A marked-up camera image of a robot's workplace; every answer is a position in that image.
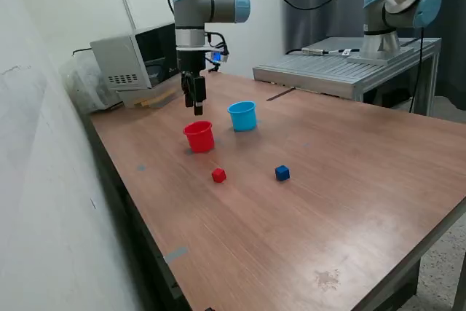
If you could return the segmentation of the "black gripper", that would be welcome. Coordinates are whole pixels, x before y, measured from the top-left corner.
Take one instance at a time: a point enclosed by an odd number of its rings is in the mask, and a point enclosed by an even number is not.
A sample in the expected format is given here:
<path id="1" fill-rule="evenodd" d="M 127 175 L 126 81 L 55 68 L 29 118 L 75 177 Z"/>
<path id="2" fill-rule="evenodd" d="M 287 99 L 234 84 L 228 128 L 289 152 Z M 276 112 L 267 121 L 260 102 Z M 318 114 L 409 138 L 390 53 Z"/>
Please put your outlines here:
<path id="1" fill-rule="evenodd" d="M 205 51 L 177 50 L 178 69 L 185 74 L 181 75 L 181 87 L 185 97 L 185 106 L 194 106 L 194 114 L 203 114 L 203 101 L 206 100 L 205 78 L 194 78 L 194 101 L 191 93 L 191 77 L 188 73 L 199 75 L 205 70 Z"/>

